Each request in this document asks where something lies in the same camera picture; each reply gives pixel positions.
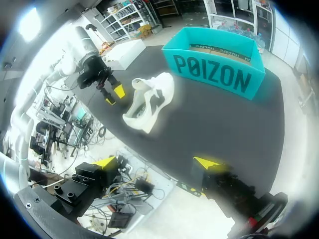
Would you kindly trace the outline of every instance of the white sneaker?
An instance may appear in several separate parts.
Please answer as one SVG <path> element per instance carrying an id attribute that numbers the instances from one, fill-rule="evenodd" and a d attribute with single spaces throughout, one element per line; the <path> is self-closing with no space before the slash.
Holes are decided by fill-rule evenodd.
<path id="1" fill-rule="evenodd" d="M 161 109 L 167 106 L 174 96 L 174 80 L 170 73 L 163 72 L 150 80 L 135 78 L 133 103 L 124 122 L 131 128 L 150 133 Z"/>

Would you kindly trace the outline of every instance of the cardboard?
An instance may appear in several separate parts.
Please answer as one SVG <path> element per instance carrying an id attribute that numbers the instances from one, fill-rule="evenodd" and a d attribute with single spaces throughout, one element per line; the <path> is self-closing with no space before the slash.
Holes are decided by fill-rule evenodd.
<path id="1" fill-rule="evenodd" d="M 250 100 L 265 77 L 256 42 L 232 32 L 184 27 L 162 50 L 175 74 Z"/>

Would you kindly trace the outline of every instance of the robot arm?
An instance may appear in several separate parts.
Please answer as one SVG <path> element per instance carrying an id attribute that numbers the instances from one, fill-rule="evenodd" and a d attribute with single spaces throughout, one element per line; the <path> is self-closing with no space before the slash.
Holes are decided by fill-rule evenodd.
<path id="1" fill-rule="evenodd" d="M 54 67 L 50 66 L 34 84 L 34 87 L 27 94 L 23 102 L 18 102 L 14 108 L 10 124 L 19 130 L 19 136 L 15 142 L 15 161 L 25 169 L 27 177 L 30 176 L 28 162 L 28 148 L 33 130 L 34 121 L 26 112 L 32 106 L 35 98 L 41 91 L 43 84 L 51 85 L 52 83 L 70 76 L 84 69 L 84 62 L 92 57 L 99 55 L 98 49 L 82 27 L 75 27 L 70 39 L 67 39 L 65 52 L 69 57 L 63 58 Z"/>

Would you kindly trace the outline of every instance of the floor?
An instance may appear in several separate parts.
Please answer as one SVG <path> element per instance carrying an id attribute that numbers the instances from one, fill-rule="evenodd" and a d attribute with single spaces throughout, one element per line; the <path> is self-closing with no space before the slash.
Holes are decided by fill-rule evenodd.
<path id="1" fill-rule="evenodd" d="M 178 17 L 168 18 L 165 23 L 171 27 L 164 28 L 160 33 L 146 38 L 144 40 L 146 46 L 165 45 L 185 26 L 182 19 Z M 301 91 L 290 66 L 268 51 L 262 54 L 262 58 L 265 67 L 281 80 L 285 107 L 284 147 L 277 177 L 270 193 L 284 192 L 288 195 L 289 201 L 293 201 L 297 194 L 299 179 L 302 177 L 300 169 L 304 167 L 306 158 L 307 117 L 299 107 L 298 96 L 301 95 Z M 103 145 L 89 148 L 85 155 L 83 151 L 80 151 L 77 164 L 116 154 L 116 151 L 124 146 L 110 132 L 107 133 L 107 138 L 109 140 L 106 140 Z M 55 170 L 59 171 L 66 166 L 68 166 L 68 160 L 61 159 L 57 161 Z M 233 225 L 234 221 L 226 218 L 213 200 L 197 198 L 175 187 L 147 222 L 138 225 L 129 234 L 121 234 L 116 238 L 224 239 L 227 238 L 227 233 Z"/>

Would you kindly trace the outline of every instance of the black mat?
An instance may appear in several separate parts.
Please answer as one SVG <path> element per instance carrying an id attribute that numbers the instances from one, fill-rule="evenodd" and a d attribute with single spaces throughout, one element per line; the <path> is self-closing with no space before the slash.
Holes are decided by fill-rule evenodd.
<path id="1" fill-rule="evenodd" d="M 122 82 L 129 104 L 133 99 L 131 80 L 149 79 L 170 72 L 161 46 L 147 47 L 126 71 L 114 71 Z M 194 156 L 211 156 L 230 164 L 256 196 L 271 189 L 284 141 L 284 105 L 279 78 L 269 70 L 253 101 L 231 92 L 174 76 L 175 96 L 159 114 L 158 132 L 142 134 L 122 119 L 127 109 L 110 106 L 94 86 L 77 96 L 116 137 L 141 156 L 189 185 Z"/>

